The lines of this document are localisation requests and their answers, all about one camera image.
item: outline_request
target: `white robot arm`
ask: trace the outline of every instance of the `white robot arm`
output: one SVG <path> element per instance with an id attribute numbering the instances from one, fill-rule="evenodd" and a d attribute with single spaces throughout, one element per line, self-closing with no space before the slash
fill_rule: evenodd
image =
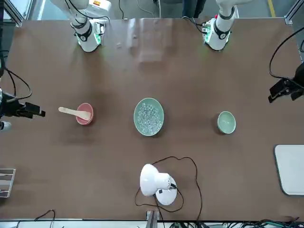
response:
<path id="1" fill-rule="evenodd" d="M 102 43 L 105 24 L 90 19 L 107 18 L 111 3 L 107 0 L 51 0 L 70 19 L 78 43 L 85 52 Z"/>
<path id="2" fill-rule="evenodd" d="M 230 29 L 236 18 L 235 6 L 253 0 L 216 0 L 219 6 L 218 16 L 206 23 L 203 39 L 213 50 L 220 51 L 228 42 Z"/>

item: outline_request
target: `light green plate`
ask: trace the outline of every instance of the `light green plate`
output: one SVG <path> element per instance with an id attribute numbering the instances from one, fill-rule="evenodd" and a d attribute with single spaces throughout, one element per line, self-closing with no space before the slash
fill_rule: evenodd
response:
<path id="1" fill-rule="evenodd" d="M 237 122 L 232 113 L 223 111 L 218 115 L 218 129 L 225 133 L 231 134 L 236 129 Z"/>
<path id="2" fill-rule="evenodd" d="M 136 129 L 142 135 L 152 136 L 162 128 L 164 112 L 157 100 L 148 97 L 137 104 L 133 119 Z"/>

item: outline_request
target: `table surface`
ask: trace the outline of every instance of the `table surface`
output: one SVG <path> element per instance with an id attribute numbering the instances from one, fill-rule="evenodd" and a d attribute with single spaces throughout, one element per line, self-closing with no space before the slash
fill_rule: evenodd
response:
<path id="1" fill-rule="evenodd" d="M 285 195 L 273 149 L 303 143 L 302 99 L 269 104 L 277 80 L 271 55 L 292 29 L 283 19 L 237 19 L 225 49 L 215 52 L 182 19 L 111 21 L 104 46 L 85 53 L 68 21 L 26 21 L 15 31 L 8 68 L 30 84 L 28 101 L 45 118 L 10 118 L 2 133 L 0 168 L 16 168 L 0 218 L 145 219 L 134 195 L 141 168 L 167 156 L 189 156 L 198 166 L 203 220 L 304 220 L 304 198 Z M 273 71 L 293 77 L 300 59 L 295 39 L 277 53 Z M 26 87 L 17 82 L 18 95 Z M 12 92 L 7 74 L 2 88 Z M 156 98 L 165 122 L 156 137 L 133 124 L 136 104 Z M 94 122 L 80 126 L 58 107 L 94 107 Z M 229 110 L 236 131 L 221 135 L 217 114 Z M 195 220 L 200 209 L 190 161 L 157 165 L 177 182 L 185 202 L 164 219 Z M 138 203 L 155 203 L 139 194 Z M 179 207 L 178 196 L 169 209 Z"/>

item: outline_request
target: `white board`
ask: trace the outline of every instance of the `white board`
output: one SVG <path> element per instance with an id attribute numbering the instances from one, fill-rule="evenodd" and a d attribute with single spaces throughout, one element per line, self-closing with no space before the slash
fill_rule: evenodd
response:
<path id="1" fill-rule="evenodd" d="M 277 145 L 275 159 L 283 192 L 304 195 L 304 145 Z"/>

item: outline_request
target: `white lamp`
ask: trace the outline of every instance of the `white lamp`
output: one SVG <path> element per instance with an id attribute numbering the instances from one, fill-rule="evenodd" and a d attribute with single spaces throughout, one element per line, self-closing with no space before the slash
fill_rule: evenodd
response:
<path id="1" fill-rule="evenodd" d="M 151 164 L 146 164 L 141 172 L 140 186 L 144 196 L 156 194 L 157 200 L 162 205 L 170 205 L 177 196 L 175 180 L 167 173 L 158 172 Z"/>

